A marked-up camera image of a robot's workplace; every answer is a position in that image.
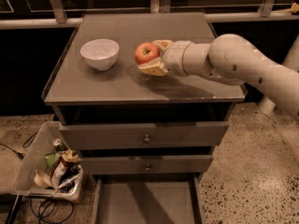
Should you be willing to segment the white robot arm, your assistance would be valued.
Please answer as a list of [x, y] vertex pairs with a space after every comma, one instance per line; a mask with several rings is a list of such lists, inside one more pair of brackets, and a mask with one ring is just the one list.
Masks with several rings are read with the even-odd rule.
[[198, 76], [227, 85], [248, 83], [299, 121], [299, 51], [294, 43], [282, 64], [239, 35], [210, 44], [154, 40], [135, 49], [140, 72], [151, 76]]

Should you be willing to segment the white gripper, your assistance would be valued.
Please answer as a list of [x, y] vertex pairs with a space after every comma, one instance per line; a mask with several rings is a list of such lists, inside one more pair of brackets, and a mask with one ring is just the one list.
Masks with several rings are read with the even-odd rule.
[[139, 71], [145, 75], [163, 77], [171, 76], [208, 77], [214, 70], [208, 59], [209, 44], [195, 44], [191, 41], [153, 40], [160, 51], [164, 52], [163, 60], [158, 57], [147, 63], [139, 64]]

